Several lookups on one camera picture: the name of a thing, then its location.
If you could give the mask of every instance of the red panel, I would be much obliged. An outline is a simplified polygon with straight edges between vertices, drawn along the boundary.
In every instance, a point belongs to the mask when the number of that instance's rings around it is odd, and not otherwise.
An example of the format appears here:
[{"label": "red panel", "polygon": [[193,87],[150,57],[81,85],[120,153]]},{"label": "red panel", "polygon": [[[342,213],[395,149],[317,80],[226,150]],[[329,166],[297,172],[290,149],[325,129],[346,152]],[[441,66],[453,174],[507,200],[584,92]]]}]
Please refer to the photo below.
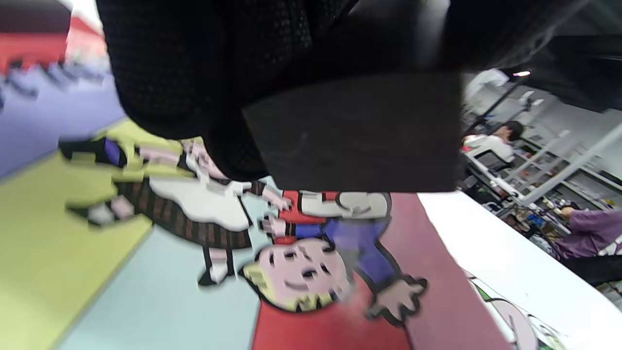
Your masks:
[{"label": "red panel", "polygon": [[65,56],[65,34],[2,34],[0,37],[0,72],[6,73],[12,60],[23,59],[25,68],[36,61],[56,62]]}]

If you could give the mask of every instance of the light blue panel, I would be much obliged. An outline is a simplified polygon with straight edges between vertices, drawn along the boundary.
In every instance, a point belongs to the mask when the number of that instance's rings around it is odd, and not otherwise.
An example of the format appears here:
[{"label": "light blue panel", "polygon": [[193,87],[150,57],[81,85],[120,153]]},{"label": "light blue panel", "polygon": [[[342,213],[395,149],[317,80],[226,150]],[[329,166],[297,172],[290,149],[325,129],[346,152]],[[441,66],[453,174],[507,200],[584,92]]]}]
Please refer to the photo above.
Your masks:
[{"label": "light blue panel", "polygon": [[[253,222],[270,211],[252,195],[243,202]],[[253,249],[269,244],[256,226],[249,231]],[[238,268],[253,258],[250,250],[234,256]],[[257,296],[241,277],[199,288],[204,268],[200,246],[155,227],[60,350],[249,349]]]}]

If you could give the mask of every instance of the white shirt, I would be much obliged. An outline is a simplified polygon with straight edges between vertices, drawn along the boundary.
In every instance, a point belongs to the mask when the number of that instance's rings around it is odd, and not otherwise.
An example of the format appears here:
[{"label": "white shirt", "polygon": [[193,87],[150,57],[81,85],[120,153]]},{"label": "white shirt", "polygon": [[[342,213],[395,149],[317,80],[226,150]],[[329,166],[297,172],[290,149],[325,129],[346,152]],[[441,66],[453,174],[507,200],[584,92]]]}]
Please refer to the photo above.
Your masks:
[{"label": "white shirt", "polygon": [[478,156],[486,151],[492,151],[507,163],[514,159],[514,150],[512,146],[503,141],[499,136],[471,135],[465,138],[463,145],[471,148],[471,151],[467,154],[472,157]]}]

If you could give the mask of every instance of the cartoon mouth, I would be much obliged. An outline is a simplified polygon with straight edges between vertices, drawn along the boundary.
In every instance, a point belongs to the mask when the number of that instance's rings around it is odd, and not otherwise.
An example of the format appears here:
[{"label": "cartoon mouth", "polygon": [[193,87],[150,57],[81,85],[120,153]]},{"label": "cartoon mouth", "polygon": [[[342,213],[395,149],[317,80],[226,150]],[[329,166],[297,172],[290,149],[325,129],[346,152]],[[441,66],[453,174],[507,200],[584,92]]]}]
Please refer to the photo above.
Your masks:
[{"label": "cartoon mouth", "polygon": [[297,283],[291,283],[288,281],[285,281],[285,286],[294,290],[309,290],[309,287],[307,285],[299,285]]}]

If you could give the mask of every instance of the blonde hair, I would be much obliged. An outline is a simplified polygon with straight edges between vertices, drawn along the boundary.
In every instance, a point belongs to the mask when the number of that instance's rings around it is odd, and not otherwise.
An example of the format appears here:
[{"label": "blonde hair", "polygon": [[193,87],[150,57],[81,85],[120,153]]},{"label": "blonde hair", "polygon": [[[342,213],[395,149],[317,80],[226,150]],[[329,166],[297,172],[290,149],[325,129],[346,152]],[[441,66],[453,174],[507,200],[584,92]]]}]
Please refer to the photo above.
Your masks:
[{"label": "blonde hair", "polygon": [[272,281],[258,262],[250,263],[242,269],[245,279],[253,289],[270,304],[291,312],[303,313],[322,309],[338,300],[336,294],[316,294],[297,296],[291,300],[277,300]]}]

